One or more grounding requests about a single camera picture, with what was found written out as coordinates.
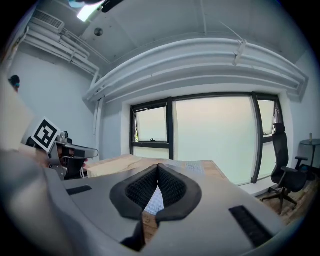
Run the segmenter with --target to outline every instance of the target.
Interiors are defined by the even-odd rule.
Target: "black window frame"
[[[263,154],[263,144],[272,142],[272,136],[264,137],[262,117],[259,107],[258,100],[273,101],[275,111],[278,110],[278,123],[284,123],[283,113],[278,95],[258,93],[258,92],[212,92],[212,93],[200,93],[178,97],[168,97],[161,100],[155,100],[146,102],[138,105],[132,105],[130,110],[130,154],[133,155],[134,147],[142,148],[154,148],[154,149],[169,149],[169,159],[174,160],[174,118],[173,118],[173,102],[174,101],[185,101],[194,99],[204,98],[215,98],[215,97],[251,97],[254,107],[255,120],[257,125],[257,154],[256,164],[254,168],[253,177],[251,178],[252,183],[257,183],[259,178],[259,172]],[[135,114],[139,111],[151,110],[166,107],[166,135],[167,142],[162,141],[140,141],[135,142]]]

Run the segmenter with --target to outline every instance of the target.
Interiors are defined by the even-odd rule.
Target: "frosted window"
[[[137,136],[140,142],[167,141],[167,112],[165,107],[137,112]]]
[[[268,142],[263,144],[262,159],[258,179],[268,177],[276,166],[276,153],[274,143]]]
[[[133,155],[141,158],[169,159],[169,149],[134,146]]]
[[[175,160],[212,160],[232,183],[251,181],[257,131],[250,97],[176,101],[173,114]]]
[[[271,135],[273,132],[275,102],[258,100],[258,103],[262,118],[263,135]]]

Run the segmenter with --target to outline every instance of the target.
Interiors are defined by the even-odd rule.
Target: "ceiling light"
[[[85,22],[89,17],[90,15],[104,2],[103,1],[100,1],[100,2],[97,2],[95,4],[92,4],[92,5],[86,5],[84,6],[81,11],[79,12],[79,14],[77,15],[77,17],[82,20],[83,22]]]

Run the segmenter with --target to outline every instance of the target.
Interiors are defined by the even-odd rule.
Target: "round table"
[[[316,146],[320,146],[320,139],[312,139],[311,141],[309,139],[303,140],[300,142],[300,144],[305,146],[312,146],[312,159],[311,159],[311,167],[313,167],[314,164],[314,158],[315,158],[315,152],[316,152]]]

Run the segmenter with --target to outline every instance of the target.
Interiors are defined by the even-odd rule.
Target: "black office chair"
[[[308,158],[297,156],[295,159],[298,163],[295,169],[287,167],[289,162],[288,155],[288,142],[287,135],[285,133],[286,128],[282,123],[274,124],[274,134],[272,135],[273,146],[275,151],[276,165],[271,174],[271,180],[278,184],[280,190],[270,188],[270,191],[274,191],[276,194],[268,197],[264,197],[261,201],[268,199],[280,199],[279,214],[282,212],[284,199],[293,203],[296,207],[297,202],[288,196],[290,192],[298,192],[302,190],[307,181],[307,173],[300,167],[301,161],[306,161]]]

